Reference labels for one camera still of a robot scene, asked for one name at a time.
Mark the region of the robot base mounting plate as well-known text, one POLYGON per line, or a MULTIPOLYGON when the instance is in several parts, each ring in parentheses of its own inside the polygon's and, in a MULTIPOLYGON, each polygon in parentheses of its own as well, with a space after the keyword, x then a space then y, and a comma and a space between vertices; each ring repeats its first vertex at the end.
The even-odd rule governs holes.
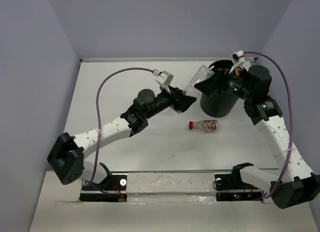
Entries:
POLYGON ((211 203, 260 201, 260 189, 233 185, 230 172, 113 173, 102 185, 82 186, 82 202, 211 203))

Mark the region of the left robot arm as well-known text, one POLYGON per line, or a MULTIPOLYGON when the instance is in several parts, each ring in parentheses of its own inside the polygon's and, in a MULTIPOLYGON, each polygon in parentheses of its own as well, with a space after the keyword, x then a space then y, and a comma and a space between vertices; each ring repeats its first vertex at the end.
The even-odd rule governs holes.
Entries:
POLYGON ((101 148, 117 140, 140 133, 148 126, 148 119, 165 109, 184 113, 196 100, 174 87, 162 89, 158 95, 150 89, 143 89, 126 112, 104 126, 73 136, 67 132, 60 134, 47 161, 63 185, 83 180, 104 190, 110 186, 111 174, 105 164, 88 162, 89 155, 98 154, 101 148))

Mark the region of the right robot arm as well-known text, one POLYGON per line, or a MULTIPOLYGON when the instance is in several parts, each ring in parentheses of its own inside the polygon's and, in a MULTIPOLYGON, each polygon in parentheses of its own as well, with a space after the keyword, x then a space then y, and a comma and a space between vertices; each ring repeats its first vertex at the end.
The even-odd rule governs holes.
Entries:
POLYGON ((252 163, 233 166, 229 182, 235 188, 252 185, 271 198, 280 209, 312 201, 320 193, 320 177, 303 160, 287 129, 282 111, 272 99, 269 87, 272 77, 266 67, 248 69, 218 68, 195 88, 206 96, 229 94, 244 101, 244 110, 262 134, 281 173, 274 176, 252 163))

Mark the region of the clear bottle blue cap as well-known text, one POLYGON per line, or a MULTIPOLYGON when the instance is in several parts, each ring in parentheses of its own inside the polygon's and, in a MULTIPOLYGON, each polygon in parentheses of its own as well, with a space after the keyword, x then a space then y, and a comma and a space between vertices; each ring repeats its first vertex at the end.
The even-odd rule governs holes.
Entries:
POLYGON ((185 89, 184 89, 185 95, 199 98, 201 95, 201 92, 195 88, 195 85, 197 83, 200 83, 200 82, 206 80, 206 79, 209 79, 213 74, 214 74, 214 72, 210 68, 208 68, 205 65, 202 65, 198 69, 196 74, 193 76, 193 78, 190 80, 188 85, 185 87, 185 89))

